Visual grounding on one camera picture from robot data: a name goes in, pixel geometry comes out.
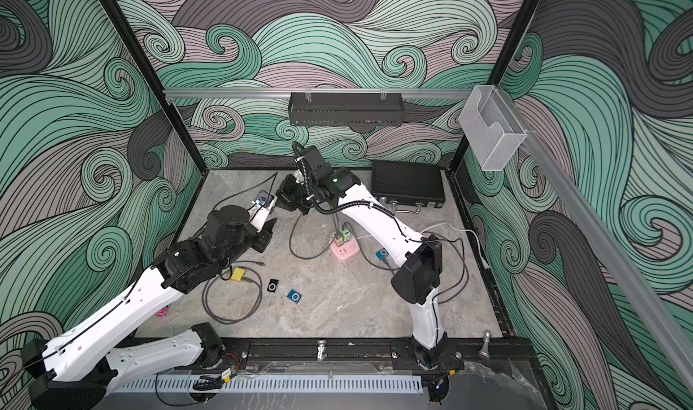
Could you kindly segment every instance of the gray marble surface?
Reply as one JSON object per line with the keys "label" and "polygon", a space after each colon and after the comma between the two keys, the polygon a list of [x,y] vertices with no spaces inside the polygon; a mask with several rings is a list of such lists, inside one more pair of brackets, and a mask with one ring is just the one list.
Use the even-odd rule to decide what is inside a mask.
{"label": "gray marble surface", "polygon": [[[194,234],[205,223],[206,215],[220,199],[246,189],[268,178],[273,171],[216,170],[210,172],[200,191],[192,213],[185,224],[181,238]],[[290,171],[279,172],[273,190]],[[356,171],[356,175],[370,187],[370,171]],[[443,175],[446,203],[443,208],[425,208],[417,214],[399,213],[398,217],[411,228],[421,231],[440,222],[449,222],[463,228],[445,176]],[[249,207],[257,191],[239,195],[223,205],[238,204]],[[288,239],[299,212],[276,208],[271,217],[278,217],[274,236],[267,250],[260,254],[248,250],[240,259],[263,261],[265,266],[253,267],[262,277],[263,300],[258,311],[247,320],[235,325],[222,325],[210,319],[202,308],[200,297],[203,285],[171,304],[166,317],[152,317],[137,331],[137,336],[171,336],[196,323],[209,321],[220,336],[239,337],[387,337],[411,336],[409,307],[390,285],[392,275],[387,270],[376,269],[363,257],[346,264],[338,263],[330,251],[312,260],[297,259],[291,255]],[[340,215],[340,222],[346,216]],[[366,234],[353,223],[356,235]],[[479,337],[485,329],[493,336],[501,336],[489,296],[472,254],[467,237],[449,226],[432,229],[445,238],[461,237],[464,242],[464,258],[468,265],[469,282],[464,291],[452,301],[441,306],[441,322],[454,337]],[[312,256],[327,245],[334,224],[329,216],[311,211],[300,218],[294,233],[292,246],[301,256]],[[380,248],[371,237],[359,240],[363,252],[377,263],[375,252]],[[441,288],[455,284],[463,270],[462,261],[449,243],[443,246],[443,273]],[[279,279],[276,293],[266,291],[269,280]],[[287,298],[291,289],[303,296],[298,303]],[[257,287],[249,283],[218,280],[210,291],[212,310],[221,317],[240,318],[253,305]]]}

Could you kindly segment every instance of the black case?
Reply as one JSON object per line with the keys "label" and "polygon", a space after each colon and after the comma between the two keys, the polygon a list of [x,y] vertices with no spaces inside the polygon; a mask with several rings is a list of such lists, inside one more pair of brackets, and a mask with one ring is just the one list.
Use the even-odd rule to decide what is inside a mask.
{"label": "black case", "polygon": [[440,208],[445,191],[440,167],[423,163],[373,162],[371,194],[383,205]]}

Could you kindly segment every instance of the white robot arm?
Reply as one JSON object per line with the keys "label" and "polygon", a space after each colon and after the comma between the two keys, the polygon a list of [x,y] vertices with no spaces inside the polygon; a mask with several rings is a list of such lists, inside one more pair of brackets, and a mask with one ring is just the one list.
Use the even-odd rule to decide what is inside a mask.
{"label": "white robot arm", "polygon": [[82,323],[50,341],[27,343],[21,353],[24,368],[35,379],[29,385],[33,406],[91,409],[114,389],[138,378],[193,363],[215,366],[223,348],[209,323],[143,345],[114,346],[153,313],[217,276],[248,248],[263,252],[276,222],[267,221],[275,201],[261,192],[250,210],[226,206],[212,211],[201,236],[172,245],[133,284]]}
{"label": "white robot arm", "polygon": [[[333,171],[315,147],[295,143],[298,179],[287,176],[273,197],[261,192],[250,210],[226,206],[207,217],[203,234],[172,245],[142,275],[88,319],[50,341],[36,339],[22,348],[24,368],[35,378],[29,387],[34,407],[91,409],[115,388],[176,366],[214,367],[223,345],[209,323],[151,343],[115,348],[151,314],[217,276],[252,247],[264,252],[276,219],[275,203],[307,213],[316,208],[342,211],[363,226],[400,267],[395,291],[410,303],[414,354],[432,368],[445,344],[435,300],[440,285],[441,247],[424,238],[380,205],[351,172]],[[325,210],[322,202],[333,208]]]}

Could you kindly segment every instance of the swirl pattern wall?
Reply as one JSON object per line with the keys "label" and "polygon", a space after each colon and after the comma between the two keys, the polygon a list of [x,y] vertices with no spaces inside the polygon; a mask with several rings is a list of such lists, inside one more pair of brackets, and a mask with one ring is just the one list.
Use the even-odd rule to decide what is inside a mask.
{"label": "swirl pattern wall", "polygon": [[[523,0],[117,0],[166,87],[470,88],[485,84]],[[464,102],[406,103],[404,127],[292,127],[287,100],[180,100],[210,167],[447,166]]]}
{"label": "swirl pattern wall", "polygon": [[98,0],[0,0],[4,409],[30,406],[28,375],[14,376],[22,345],[122,291],[169,246],[199,184],[129,58]]}
{"label": "swirl pattern wall", "polygon": [[[541,0],[502,81],[693,336],[693,0]],[[563,409],[693,409],[524,149],[459,180],[516,330]]]}

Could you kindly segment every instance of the power plug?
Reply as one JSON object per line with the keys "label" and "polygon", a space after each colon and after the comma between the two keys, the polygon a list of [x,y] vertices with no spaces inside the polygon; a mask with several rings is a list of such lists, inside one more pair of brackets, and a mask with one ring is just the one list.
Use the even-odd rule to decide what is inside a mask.
{"label": "power plug", "polygon": [[332,250],[332,255],[335,256],[338,262],[345,263],[356,258],[361,248],[359,248],[356,237],[352,237],[350,241],[342,243],[341,246],[338,246],[336,242],[333,241],[330,245],[330,250]]}

